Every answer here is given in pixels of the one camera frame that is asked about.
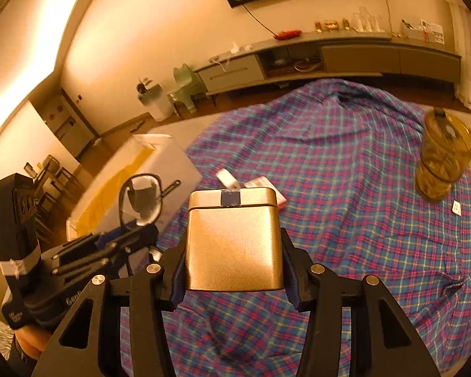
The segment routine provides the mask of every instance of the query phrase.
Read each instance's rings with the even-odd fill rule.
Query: amber plastic container
[[[430,202],[442,201],[471,161],[471,131],[443,109],[425,116],[420,164],[415,177],[417,191]]]

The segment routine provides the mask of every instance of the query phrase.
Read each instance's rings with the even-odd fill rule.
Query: electrical cable
[[[303,62],[307,63],[307,62],[311,62],[308,58],[306,59],[301,59],[297,62],[295,62],[295,65],[294,65],[294,68],[298,71],[298,72],[301,72],[301,73],[304,73],[306,74],[307,72],[312,72],[312,71],[315,71],[316,69],[318,69],[319,67],[321,67],[323,65],[322,61],[320,59],[317,59],[319,60],[319,62],[311,65],[310,67],[308,68],[303,68],[303,67],[300,67],[300,65],[302,65]]]
[[[221,62],[220,62],[219,60],[213,60],[213,62],[214,62],[215,64],[220,65],[220,66],[221,66],[221,69],[226,73],[226,72],[227,72],[227,69],[229,68],[230,59],[231,59],[231,58],[232,58],[232,52],[231,52],[230,55],[229,55],[229,59],[227,59],[226,62],[225,62],[226,68],[224,68],[224,66],[221,64]]]
[[[386,5],[387,5],[387,13],[389,15],[389,27],[391,28],[391,34],[393,34],[392,22],[391,22],[391,8],[389,7],[389,0],[386,0]]]
[[[251,13],[251,11],[249,11],[249,10],[246,8],[246,5],[243,4],[242,6],[245,8],[245,10],[249,13],[249,15],[250,15],[251,17],[255,18],[255,20],[257,21],[258,24],[260,24],[262,27],[264,27],[264,29],[266,29],[267,31],[271,32],[272,35],[274,35],[274,36],[277,35],[274,31],[271,31],[271,30],[268,29],[266,26],[264,26],[261,22],[259,22],[259,21],[257,20],[257,18]]]

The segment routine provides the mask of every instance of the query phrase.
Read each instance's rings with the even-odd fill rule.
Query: plaid cloth
[[[280,221],[295,246],[339,275],[379,276],[445,371],[471,353],[471,174],[438,205],[417,194],[423,117],[382,90],[319,80],[226,113],[187,154],[200,189],[220,188],[223,167],[240,182],[269,178],[287,198]],[[451,213],[453,200],[462,217]],[[174,246],[186,224],[184,206],[159,245]],[[178,376],[296,374],[308,314],[284,291],[187,292],[163,316]],[[343,323],[339,375],[347,376],[347,309]],[[128,310],[122,361],[131,374]]]

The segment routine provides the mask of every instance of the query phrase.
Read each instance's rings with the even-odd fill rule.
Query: gold metal tin
[[[240,204],[222,206],[227,190],[190,195],[185,265],[187,289],[252,292],[282,289],[276,192],[243,188]]]

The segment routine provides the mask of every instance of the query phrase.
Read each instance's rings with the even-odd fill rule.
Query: red object on cabinet
[[[274,35],[274,39],[282,41],[282,40],[290,40],[291,38],[295,38],[302,34],[300,30],[293,30],[293,31],[282,31],[279,34]]]

